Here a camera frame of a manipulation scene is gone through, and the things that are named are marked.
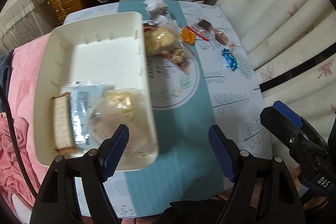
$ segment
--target pink ruffled fabric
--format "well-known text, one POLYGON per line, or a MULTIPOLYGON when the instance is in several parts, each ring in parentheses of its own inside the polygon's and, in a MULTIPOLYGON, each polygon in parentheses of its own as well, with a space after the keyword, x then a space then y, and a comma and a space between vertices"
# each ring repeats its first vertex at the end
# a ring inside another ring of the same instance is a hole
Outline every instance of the pink ruffled fabric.
POLYGON ((33 109, 37 76, 50 34, 39 37, 14 50, 8 101, 13 118, 22 117, 29 124, 26 149, 38 181, 42 183, 48 167, 39 163, 34 148, 33 109))
MULTIPOLYGON (((28 123, 23 118, 18 117, 14 120, 14 129, 17 144, 28 176, 33 183, 34 188, 38 190, 40 184, 33 171, 26 150, 28 123)), ((31 195, 28 186, 21 175, 5 113, 0 113, 0 140, 0 188, 2 195, 12 209, 14 208, 14 205, 11 196, 14 193, 22 196, 31 206, 33 206, 35 199, 31 195)))

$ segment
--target teal table runner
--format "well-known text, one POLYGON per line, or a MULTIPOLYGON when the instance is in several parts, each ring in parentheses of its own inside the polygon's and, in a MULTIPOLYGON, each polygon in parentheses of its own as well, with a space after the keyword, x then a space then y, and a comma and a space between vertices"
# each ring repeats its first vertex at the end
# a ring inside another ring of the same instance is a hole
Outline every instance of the teal table runner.
MULTIPOLYGON (((219 8, 165 1, 179 25, 200 18, 222 29, 237 47, 238 69, 228 67, 216 40, 197 39, 195 59, 182 73, 162 57, 148 57, 148 78, 160 146, 157 160, 133 172, 116 172, 104 184, 118 217, 156 215, 179 200, 208 199, 223 191, 221 169, 208 143, 208 129, 218 124, 228 138, 255 156, 270 158, 270 135, 260 124, 264 107, 256 76, 232 26, 219 8)), ((142 1, 85 9, 66 23, 88 17, 135 11, 148 20, 142 1)), ((80 179, 76 180, 83 215, 89 215, 80 179)))

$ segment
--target human hand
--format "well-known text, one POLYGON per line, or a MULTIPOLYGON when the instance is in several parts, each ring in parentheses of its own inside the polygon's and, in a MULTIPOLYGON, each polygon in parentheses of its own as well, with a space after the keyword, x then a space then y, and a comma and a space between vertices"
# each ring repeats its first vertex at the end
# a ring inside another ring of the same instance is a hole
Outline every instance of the human hand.
MULTIPOLYGON (((293 172, 293 180, 294 180, 294 184, 295 184, 295 187, 296 187, 297 191, 300 189, 300 181, 299 181, 300 172, 301 172, 301 167, 300 167, 300 165, 298 165, 298 167, 293 172)), ((313 199, 311 199, 310 201, 308 201, 303 206, 303 210, 306 211, 306 210, 315 208, 316 206, 318 206, 322 202, 324 202, 326 199, 327 199, 326 197, 318 195, 318 196, 314 197, 313 199)), ((322 210, 326 205, 327 205, 327 202, 325 204, 323 204, 320 208, 318 208, 318 210, 322 210)))

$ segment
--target candy wrapper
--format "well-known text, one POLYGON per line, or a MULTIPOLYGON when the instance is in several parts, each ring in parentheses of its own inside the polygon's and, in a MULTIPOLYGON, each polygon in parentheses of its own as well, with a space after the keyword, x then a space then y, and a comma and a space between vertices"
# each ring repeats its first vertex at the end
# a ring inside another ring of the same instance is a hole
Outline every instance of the candy wrapper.
POLYGON ((145 0, 143 3, 151 20, 165 23, 175 22, 164 0, 145 0))
POLYGON ((212 25, 205 19, 202 19, 191 26, 187 26, 187 29, 207 42, 209 42, 212 37, 212 25))
POLYGON ((225 59, 229 63, 230 68, 233 71, 235 71, 237 69, 237 61, 236 61, 235 57, 233 56, 232 52, 229 49, 225 48, 222 51, 222 56, 225 57, 225 59))
POLYGON ((129 141, 123 157, 144 156, 151 150, 150 129, 142 100, 142 93, 136 89, 108 90, 96 101, 88 127, 97 145, 111 138, 121 124, 129 128, 129 141))
POLYGON ((218 29, 213 29, 215 39, 224 46, 228 46, 230 49, 233 49, 236 45, 229 41, 228 37, 224 32, 218 29))

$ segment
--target black cloth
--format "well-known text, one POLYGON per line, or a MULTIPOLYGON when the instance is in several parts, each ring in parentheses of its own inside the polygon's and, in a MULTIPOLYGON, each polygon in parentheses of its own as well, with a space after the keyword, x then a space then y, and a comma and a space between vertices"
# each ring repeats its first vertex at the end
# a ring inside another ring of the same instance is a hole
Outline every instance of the black cloth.
MULTIPOLYGON (((216 224, 225 204, 219 199, 172 202, 152 224, 216 224)), ((254 213, 250 207, 247 219, 252 221, 254 213)))
MULTIPOLYGON (((9 82, 11 81, 12 75, 11 59, 13 52, 14 50, 11 50, 0 58, 0 85, 2 86, 7 98, 9 92, 9 82)), ((0 112, 5 112, 2 102, 0 103, 0 112)))

